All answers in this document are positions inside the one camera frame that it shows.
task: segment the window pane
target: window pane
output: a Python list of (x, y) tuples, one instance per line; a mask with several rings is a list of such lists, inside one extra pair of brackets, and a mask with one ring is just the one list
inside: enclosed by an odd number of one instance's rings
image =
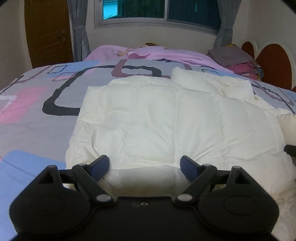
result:
[(103, 0), (104, 19), (164, 18), (165, 0)]
[(217, 0), (169, 0), (168, 20), (188, 22), (219, 29)]

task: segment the white comforter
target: white comforter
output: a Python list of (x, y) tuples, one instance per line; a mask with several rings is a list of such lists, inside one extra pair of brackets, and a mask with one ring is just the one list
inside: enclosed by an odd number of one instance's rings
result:
[(188, 185), (183, 155), (221, 170), (242, 166), (277, 201), (273, 234), (296, 237), (296, 168), (274, 109), (249, 81), (175, 68), (171, 80), (133, 76), (89, 87), (70, 146), (68, 168), (110, 158), (99, 183), (120, 195), (175, 195)]

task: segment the window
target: window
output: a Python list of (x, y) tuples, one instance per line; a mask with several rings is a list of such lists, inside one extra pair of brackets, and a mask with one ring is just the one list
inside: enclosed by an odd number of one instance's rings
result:
[(162, 23), (217, 32), (217, 0), (95, 0), (95, 26), (111, 23)]

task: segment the floral pink blanket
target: floral pink blanket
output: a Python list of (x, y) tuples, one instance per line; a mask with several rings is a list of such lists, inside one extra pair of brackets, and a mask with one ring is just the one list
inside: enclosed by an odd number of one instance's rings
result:
[(116, 59), (169, 60), (193, 66), (210, 67), (227, 73), (233, 73), (231, 70), (222, 67), (204, 54), (162, 46), (148, 46), (131, 49), (115, 45), (102, 45), (92, 51), (85, 61), (105, 61)]

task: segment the window sill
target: window sill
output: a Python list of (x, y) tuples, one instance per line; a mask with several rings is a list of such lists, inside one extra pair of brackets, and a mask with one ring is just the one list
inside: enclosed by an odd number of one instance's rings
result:
[(121, 22), (109, 22), (109, 23), (100, 23), (98, 24), (98, 26), (96, 26), (95, 24), (95, 29), (100, 29), (100, 28), (109, 28), (109, 27), (123, 27), (123, 26), (155, 26), (155, 27), (169, 27), (169, 28), (179, 28), (179, 29), (185, 29), (185, 30), (191, 30), (191, 31), (197, 31), (197, 32), (201, 32), (201, 33), (205, 33), (205, 34), (210, 34), (210, 35), (214, 35), (216, 36), (218, 33), (218, 30), (214, 30), (214, 29), (210, 29), (210, 28), (206, 28), (203, 26), (198, 26), (198, 25), (191, 25), (191, 24), (186, 24), (186, 23), (180, 23), (180, 22), (167, 22), (167, 23), (162, 23), (162, 22), (157, 22), (157, 19), (155, 19), (156, 21), (154, 22), (125, 22), (124, 18), (120, 18), (120, 19), (112, 19), (114, 20), (120, 20)]

